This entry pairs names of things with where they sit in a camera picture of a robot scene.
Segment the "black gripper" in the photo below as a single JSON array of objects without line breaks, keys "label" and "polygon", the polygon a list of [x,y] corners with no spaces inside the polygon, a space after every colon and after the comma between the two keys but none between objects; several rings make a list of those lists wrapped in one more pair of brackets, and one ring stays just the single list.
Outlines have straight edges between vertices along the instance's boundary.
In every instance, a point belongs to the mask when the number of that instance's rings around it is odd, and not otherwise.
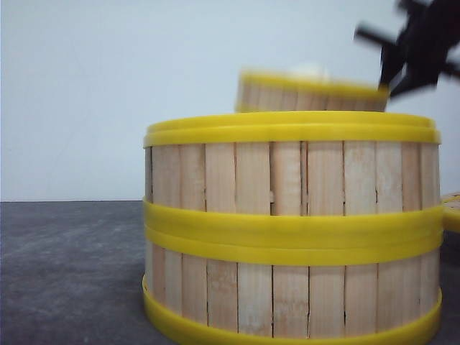
[{"label": "black gripper", "polygon": [[437,86],[440,75],[459,78],[459,64],[448,60],[459,44],[458,1],[398,1],[407,21],[397,38],[358,25],[354,36],[381,47],[379,87],[395,98],[420,88]]}]

